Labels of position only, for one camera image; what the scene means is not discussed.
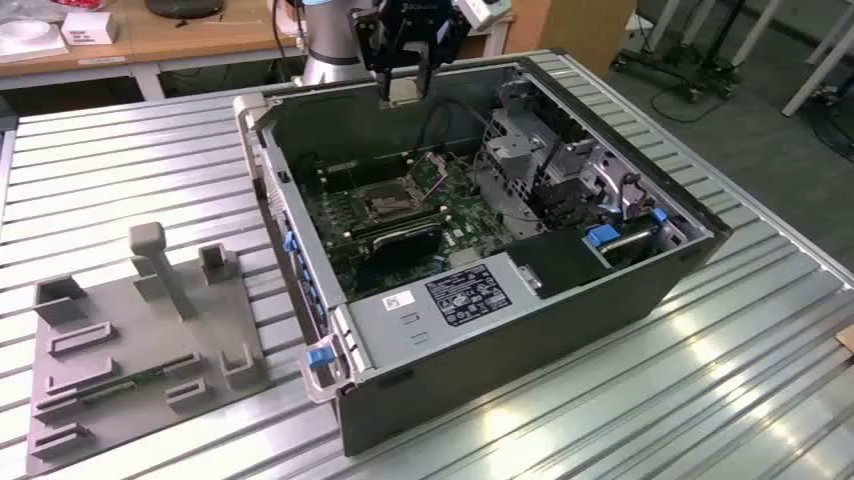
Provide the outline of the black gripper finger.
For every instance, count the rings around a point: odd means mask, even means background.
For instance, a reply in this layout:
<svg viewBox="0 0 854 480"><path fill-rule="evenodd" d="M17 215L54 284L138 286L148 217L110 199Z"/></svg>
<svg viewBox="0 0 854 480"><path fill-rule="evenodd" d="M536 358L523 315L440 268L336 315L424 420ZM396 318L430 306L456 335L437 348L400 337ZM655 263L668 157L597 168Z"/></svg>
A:
<svg viewBox="0 0 854 480"><path fill-rule="evenodd" d="M390 67L377 7L354 10L354 36L364 68L373 74L381 103L388 102Z"/></svg>
<svg viewBox="0 0 854 480"><path fill-rule="evenodd" d="M449 64L457 58L463 41L468 35L471 25L457 9L455 15L456 34L446 43L437 43L433 39L426 41L406 42L414 44L413 52L417 54L416 66L416 90L420 98L425 97L429 91L434 70Z"/></svg>

